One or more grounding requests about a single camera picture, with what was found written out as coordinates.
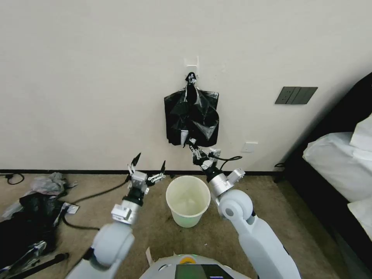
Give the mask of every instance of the gray switch panel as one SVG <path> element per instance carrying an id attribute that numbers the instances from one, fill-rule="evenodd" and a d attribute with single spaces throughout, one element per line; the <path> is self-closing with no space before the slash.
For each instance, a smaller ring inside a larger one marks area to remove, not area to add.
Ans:
<path id="1" fill-rule="evenodd" d="M 317 87 L 283 87 L 276 104 L 305 105 L 313 96 Z"/>
<path id="2" fill-rule="evenodd" d="M 283 87 L 282 91 L 280 92 L 278 99 L 276 99 L 276 104 L 286 104 L 291 97 L 293 90 L 295 87 L 293 86 L 285 86 Z"/>

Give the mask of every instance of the white bedsheet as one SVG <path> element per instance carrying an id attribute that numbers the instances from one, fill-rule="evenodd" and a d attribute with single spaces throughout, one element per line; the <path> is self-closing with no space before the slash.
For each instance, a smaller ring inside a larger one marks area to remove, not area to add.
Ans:
<path id="1" fill-rule="evenodd" d="M 323 136 L 308 144 L 303 158 L 350 201 L 349 210 L 372 240 L 372 152 L 351 146 L 351 136 Z"/>
<path id="2" fill-rule="evenodd" d="M 372 197 L 348 203 L 348 208 L 372 240 Z"/>

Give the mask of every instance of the power cord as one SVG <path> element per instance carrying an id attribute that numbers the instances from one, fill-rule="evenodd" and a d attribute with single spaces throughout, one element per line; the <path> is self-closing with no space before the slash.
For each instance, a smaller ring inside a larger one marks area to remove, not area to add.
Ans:
<path id="1" fill-rule="evenodd" d="M 277 163 L 274 167 L 286 167 L 284 163 Z"/>
<path id="2" fill-rule="evenodd" d="M 106 190 L 106 191 L 103 191 L 103 192 L 100 192 L 100 193 L 97 193 L 97 194 L 93 194 L 93 195 L 90 195 L 90 196 L 87 196 L 87 197 L 84 197 L 84 198 L 80 198 L 80 199 L 78 199 L 78 200 L 72 202 L 71 204 L 76 205 L 77 203 L 82 202 L 82 201 L 85 201 L 85 200 L 88 200 L 88 199 L 90 199 L 90 198 L 95 198 L 95 197 L 97 197 L 97 196 L 101 196 L 101 195 L 103 195 L 103 194 L 107 194 L 107 193 L 109 193 L 109 192 L 111 192 L 111 191 L 113 191 L 113 190 L 116 190 L 117 188 L 120 188 L 120 187 L 123 186 L 124 184 L 126 184 L 126 183 L 130 180 L 130 178 L 131 178 L 130 175 L 127 175 L 125 181 L 124 181 L 123 183 L 119 184 L 118 186 L 115 186 L 115 187 L 113 187 L 113 188 L 111 188 L 111 189 L 108 189 L 108 190 Z M 80 229 L 80 230 L 94 230 L 94 231 L 99 231 L 99 230 L 100 230 L 100 228 L 98 228 L 98 227 L 85 227 L 85 226 L 78 226 L 78 225 L 74 225 L 74 224 L 69 223 L 69 222 L 66 220 L 66 217 L 65 217 L 66 212 L 67 212 L 68 209 L 69 209 L 69 208 L 66 207 L 66 208 L 65 208 L 64 210 L 62 210 L 62 212 L 61 212 L 62 221 L 63 221 L 63 223 L 65 223 L 67 226 L 69 226 L 69 227 L 71 227 L 71 228 L 74 228 L 74 229 Z"/>
<path id="3" fill-rule="evenodd" d="M 217 157 L 217 156 L 211 156 L 213 158 L 216 158 L 218 160 L 221 160 L 221 161 L 225 161 L 221 167 L 220 167 L 220 170 L 222 170 L 222 168 L 224 167 L 224 165 L 227 163 L 227 162 L 230 162 L 230 161 L 236 161 L 236 160 L 240 160 L 243 158 L 243 156 L 234 156 L 234 157 L 231 157 L 229 159 L 223 159 L 223 158 L 220 158 L 220 157 Z"/>
<path id="4" fill-rule="evenodd" d="M 15 176 L 15 175 L 19 175 L 21 177 L 21 181 L 18 181 L 16 183 L 11 183 L 11 179 Z M 19 173 L 12 173 L 12 174 L 0 174 L 0 176 L 5 176 L 5 178 L 7 179 L 7 183 L 9 185 L 17 185 L 19 183 L 21 183 L 22 181 L 24 181 L 24 175 L 23 174 L 19 174 Z"/>

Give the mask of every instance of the floor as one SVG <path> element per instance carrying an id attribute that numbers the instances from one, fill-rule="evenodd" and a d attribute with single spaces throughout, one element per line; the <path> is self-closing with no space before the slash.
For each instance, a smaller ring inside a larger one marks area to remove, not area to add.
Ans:
<path id="1" fill-rule="evenodd" d="M 29 190 L 30 182 L 40 175 L 29 174 L 21 184 L 11 186 L 0 178 L 0 212 Z M 79 185 L 64 197 L 73 201 L 120 184 L 122 175 L 68 175 Z M 172 219 L 165 201 L 171 178 L 150 189 L 144 199 L 139 219 L 133 227 L 135 243 L 121 265 L 116 278 L 136 279 L 148 268 L 145 251 L 148 247 L 154 260 L 176 254 L 192 253 L 214 258 L 236 271 L 256 278 L 244 255 L 231 223 L 221 220 L 211 202 L 199 224 L 179 227 Z M 266 220 L 296 262 L 303 279 L 347 279 L 347 270 L 335 242 L 312 215 L 302 199 L 287 183 L 273 183 L 270 176 L 248 176 L 235 185 L 249 194 L 257 215 Z M 119 188 L 103 196 L 83 201 L 68 221 L 85 226 L 103 226 L 111 222 L 111 209 L 127 192 Z M 59 225 L 57 252 L 69 252 L 67 261 L 51 266 L 29 278 L 64 278 L 91 245 L 95 231 L 79 231 Z"/>

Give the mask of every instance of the black bag on floor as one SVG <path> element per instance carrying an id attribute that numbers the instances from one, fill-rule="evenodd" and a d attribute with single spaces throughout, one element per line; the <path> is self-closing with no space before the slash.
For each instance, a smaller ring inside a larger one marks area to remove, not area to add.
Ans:
<path id="1" fill-rule="evenodd" d="M 0 269 L 14 264 L 35 243 L 46 242 L 43 253 L 56 248 L 58 217 L 64 202 L 56 197 L 34 193 L 19 199 L 23 210 L 0 222 Z"/>

